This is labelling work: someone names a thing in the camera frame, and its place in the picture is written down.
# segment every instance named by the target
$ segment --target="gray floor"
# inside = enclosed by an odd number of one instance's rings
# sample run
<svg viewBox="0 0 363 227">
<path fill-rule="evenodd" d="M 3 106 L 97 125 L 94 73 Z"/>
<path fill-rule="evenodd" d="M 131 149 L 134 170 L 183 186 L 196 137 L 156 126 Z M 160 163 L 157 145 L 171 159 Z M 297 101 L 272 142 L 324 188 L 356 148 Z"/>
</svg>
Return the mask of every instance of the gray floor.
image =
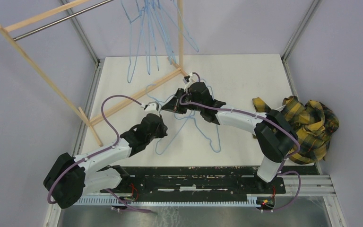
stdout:
<svg viewBox="0 0 363 227">
<path fill-rule="evenodd" d="M 291 198 L 277 198 L 277 206 Z M 322 197 L 299 197 L 289 208 L 261 214 L 256 208 L 144 207 L 157 214 L 118 213 L 106 206 L 72 206 L 60 227 L 331 227 Z"/>
</svg>

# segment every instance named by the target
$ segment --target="yellow and black plaid fabric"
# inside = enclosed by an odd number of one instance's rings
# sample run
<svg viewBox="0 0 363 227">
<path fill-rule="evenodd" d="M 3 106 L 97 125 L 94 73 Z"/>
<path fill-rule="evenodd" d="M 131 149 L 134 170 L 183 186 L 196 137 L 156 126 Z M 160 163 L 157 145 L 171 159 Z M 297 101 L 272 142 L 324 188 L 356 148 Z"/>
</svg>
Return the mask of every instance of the yellow and black plaid fabric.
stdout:
<svg viewBox="0 0 363 227">
<path fill-rule="evenodd" d="M 252 102 L 257 112 L 271 110 L 259 97 Z M 329 148 L 332 133 L 339 128 L 336 115 L 321 102 L 310 100 L 304 106 L 296 96 L 283 99 L 283 105 L 286 106 L 281 113 L 297 133 L 301 145 L 300 151 L 290 159 L 301 165 L 321 160 Z"/>
</svg>

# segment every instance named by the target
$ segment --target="wooden beam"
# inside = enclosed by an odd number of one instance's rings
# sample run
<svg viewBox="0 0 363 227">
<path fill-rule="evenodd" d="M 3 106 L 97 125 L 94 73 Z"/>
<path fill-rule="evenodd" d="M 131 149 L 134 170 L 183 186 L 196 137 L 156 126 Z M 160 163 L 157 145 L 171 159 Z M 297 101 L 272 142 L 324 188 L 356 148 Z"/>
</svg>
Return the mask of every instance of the wooden beam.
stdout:
<svg viewBox="0 0 363 227">
<path fill-rule="evenodd" d="M 57 13 L 60 13 L 62 11 L 65 11 L 65 10 L 71 8 L 71 7 L 80 5 L 81 3 L 84 3 L 86 1 L 90 1 L 90 0 L 74 0 L 74 1 L 71 1 L 71 2 L 69 2 L 67 4 L 64 4 L 62 6 L 59 6 L 57 8 L 54 8 L 54 9 L 51 9 L 49 11 L 46 11 L 46 12 L 42 13 L 42 14 L 38 14 L 37 16 L 30 17 L 29 19 L 26 19 L 26 20 L 17 22 L 17 23 L 15 23 L 13 25 L 7 26 L 5 28 L 5 30 L 7 32 L 15 31 L 15 30 L 17 30 L 19 28 L 25 27 L 27 25 L 33 24 L 33 23 L 35 23 L 37 21 L 40 21 L 42 19 L 45 19 L 47 17 L 53 16 L 53 15 L 55 15 Z"/>
<path fill-rule="evenodd" d="M 81 107 L 78 108 L 78 110 L 80 111 L 81 115 L 83 115 L 83 117 L 86 119 L 86 121 L 88 122 L 87 126 L 88 128 L 91 130 L 91 132 L 93 133 L 94 139 L 96 140 L 97 144 L 102 147 L 104 144 L 102 143 L 101 139 L 98 137 L 98 134 L 96 133 L 94 127 L 92 126 L 92 124 L 90 123 L 90 120 L 87 118 L 86 114 L 84 113 L 83 109 Z"/>
<path fill-rule="evenodd" d="M 169 73 L 168 75 L 158 79 L 157 81 L 155 81 L 153 84 L 153 86 L 149 86 L 147 88 L 147 92 L 151 92 L 154 89 L 158 88 L 159 86 L 161 86 L 162 84 L 166 83 L 167 81 L 171 80 L 172 78 L 174 78 L 175 76 L 179 75 L 181 73 L 180 71 L 181 69 L 178 68 L 175 71 Z M 140 91 L 138 91 L 137 93 L 133 94 L 131 97 L 134 99 L 139 99 L 142 96 L 144 96 L 146 94 L 146 89 L 142 89 Z M 105 117 L 109 117 L 112 114 L 118 112 L 119 110 L 123 109 L 124 107 L 127 107 L 129 104 L 131 104 L 133 101 L 129 100 L 129 99 L 124 99 L 123 101 L 121 101 L 120 103 L 114 105 L 113 107 L 111 107 L 110 109 L 104 111 Z M 104 118 L 102 117 L 102 114 L 93 117 L 90 122 L 91 124 L 94 126 L 96 124 L 98 124 L 99 122 L 103 121 Z"/>
<path fill-rule="evenodd" d="M 186 71 L 184 71 L 178 64 L 176 64 L 174 61 L 173 61 L 173 59 L 170 59 L 170 61 L 172 62 L 172 65 L 175 67 L 175 68 L 180 68 L 180 73 L 184 76 L 184 77 L 186 77 L 186 76 L 188 76 L 188 73 L 186 72 Z"/>
<path fill-rule="evenodd" d="M 184 37 L 183 37 L 183 0 L 177 0 L 177 7 L 180 14 L 177 14 L 177 26 L 179 27 L 179 64 L 180 68 L 184 68 Z"/>
<path fill-rule="evenodd" d="M 5 28 L 0 25 L 0 33 L 2 36 L 15 48 L 17 52 L 34 68 L 35 71 L 45 80 L 45 82 L 56 92 L 59 97 L 61 97 L 65 103 L 73 110 L 74 113 L 79 116 L 81 120 L 85 122 L 81 113 L 77 110 L 77 108 L 72 104 L 72 102 L 59 90 L 59 88 L 52 82 L 52 80 L 42 71 L 42 69 L 28 56 L 28 54 L 13 40 L 13 38 L 9 35 L 9 33 L 5 30 Z"/>
</svg>

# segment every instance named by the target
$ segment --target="white tabletop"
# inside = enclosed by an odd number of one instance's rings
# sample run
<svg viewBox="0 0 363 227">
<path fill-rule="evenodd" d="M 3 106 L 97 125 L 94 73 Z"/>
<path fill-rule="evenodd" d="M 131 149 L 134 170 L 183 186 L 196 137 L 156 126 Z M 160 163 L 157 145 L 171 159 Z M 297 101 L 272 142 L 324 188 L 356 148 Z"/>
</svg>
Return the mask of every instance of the white tabletop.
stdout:
<svg viewBox="0 0 363 227">
<path fill-rule="evenodd" d="M 155 57 L 151 58 L 151 75 L 147 74 L 146 59 L 138 59 L 136 73 L 131 84 L 127 83 L 128 57 L 108 57 L 105 59 L 101 78 L 92 110 L 92 116 L 100 114 L 101 103 L 108 96 L 115 94 L 132 95 L 148 84 L 163 77 L 175 68 L 169 65 L 166 56 L 160 56 L 160 71 L 157 71 Z M 252 98 L 261 97 L 271 108 L 278 108 L 284 97 L 291 95 L 291 90 L 279 54 L 244 54 L 244 55 L 193 55 L 184 57 L 186 72 L 197 72 L 212 86 L 214 97 L 227 102 L 238 109 L 254 112 Z M 182 75 L 176 76 L 150 95 L 165 100 L 174 94 L 179 87 L 184 87 Z M 122 98 L 108 101 L 105 109 L 110 108 Z M 147 96 L 140 102 L 152 101 Z M 146 113 L 137 105 L 130 104 L 121 111 L 108 117 L 119 133 L 129 130 L 141 122 Z M 174 137 L 185 120 L 176 120 L 173 113 L 162 111 L 164 123 L 168 127 L 168 136 L 157 146 L 161 153 Z M 212 139 L 212 145 L 219 149 L 216 125 L 204 121 L 199 113 L 195 114 L 197 124 L 207 137 Z M 95 126 L 103 144 L 116 139 L 115 133 L 100 122 Z M 219 126 L 221 151 L 215 153 L 196 129 L 193 120 L 188 120 L 180 133 L 174 138 L 168 149 L 161 155 L 156 154 L 156 139 L 144 151 L 121 161 L 122 166 L 259 166 L 263 154 L 253 136 L 237 128 Z M 99 148 L 90 130 L 87 131 L 81 153 Z M 286 165 L 295 165 L 288 161 Z"/>
</svg>

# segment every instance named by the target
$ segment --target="wall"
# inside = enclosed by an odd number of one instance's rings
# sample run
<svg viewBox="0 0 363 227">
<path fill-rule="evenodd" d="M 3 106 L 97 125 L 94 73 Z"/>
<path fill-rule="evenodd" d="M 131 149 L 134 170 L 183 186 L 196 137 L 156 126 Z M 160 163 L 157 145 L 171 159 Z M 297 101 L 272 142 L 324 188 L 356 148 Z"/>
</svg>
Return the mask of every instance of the wall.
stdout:
<svg viewBox="0 0 363 227">
<path fill-rule="evenodd" d="M 83 9 L 101 0 L 91 0 L 76 7 Z M 135 1 L 124 0 L 126 10 L 136 17 Z M 184 19 L 190 34 L 199 46 L 198 54 L 282 54 L 311 0 L 185 0 Z M 177 22 L 177 10 L 170 0 L 162 0 Z M 128 56 L 130 26 L 121 1 L 113 1 L 80 15 L 83 26 L 99 58 Z M 172 24 L 171 40 L 177 53 L 177 29 Z M 138 22 L 133 24 L 133 53 L 138 43 Z M 185 54 L 197 54 L 185 41 Z M 139 55 L 145 55 L 141 41 Z M 162 45 L 158 54 L 166 55 Z"/>
<path fill-rule="evenodd" d="M 340 119 L 323 170 L 351 227 L 363 226 L 363 1 L 323 1 L 289 60 L 301 101 Z"/>
<path fill-rule="evenodd" d="M 0 0 L 0 23 L 8 26 L 57 6 L 55 0 Z M 94 64 L 70 22 L 19 44 L 74 104 L 85 102 Z M 78 117 L 0 35 L 0 226 L 42 225 L 48 207 L 43 180 L 57 156 L 71 150 L 79 125 Z"/>
</svg>

